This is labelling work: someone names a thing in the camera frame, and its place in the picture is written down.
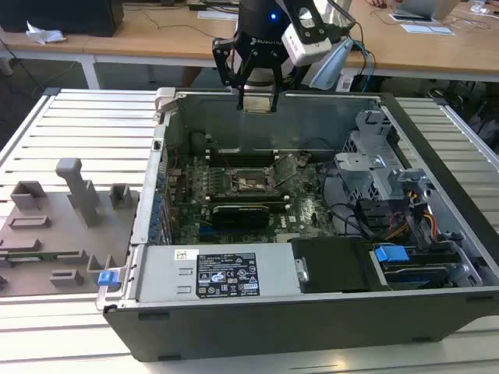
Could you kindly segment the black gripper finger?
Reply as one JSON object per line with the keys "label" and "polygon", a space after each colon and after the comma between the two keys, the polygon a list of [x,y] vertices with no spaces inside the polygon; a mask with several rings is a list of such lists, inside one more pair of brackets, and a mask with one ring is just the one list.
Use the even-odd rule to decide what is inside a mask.
{"label": "black gripper finger", "polygon": [[[237,109],[243,109],[245,85],[250,74],[256,68],[256,49],[250,46],[250,39],[245,35],[235,35],[233,38],[215,38],[212,43],[214,61],[225,86],[237,89],[239,92]],[[232,52],[236,52],[242,59],[238,71],[227,63]]]}
{"label": "black gripper finger", "polygon": [[271,111],[276,112],[278,108],[278,98],[281,92],[282,86],[282,70],[281,70],[282,62],[278,57],[273,58],[272,62],[272,72],[274,76],[274,86],[273,86],[273,96],[271,102]]}

